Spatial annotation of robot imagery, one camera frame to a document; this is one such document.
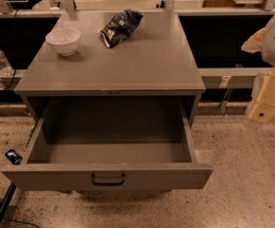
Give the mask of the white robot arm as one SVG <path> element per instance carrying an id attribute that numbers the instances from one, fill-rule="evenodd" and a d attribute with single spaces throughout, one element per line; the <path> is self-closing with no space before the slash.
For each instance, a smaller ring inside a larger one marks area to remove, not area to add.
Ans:
<path id="1" fill-rule="evenodd" d="M 253 83 L 252 100 L 246 109 L 246 124 L 267 124 L 275 116 L 275 14 L 264 28 L 256 31 L 242 45 L 242 51 L 260 52 L 262 60 L 271 65 L 266 74 L 259 74 Z"/>

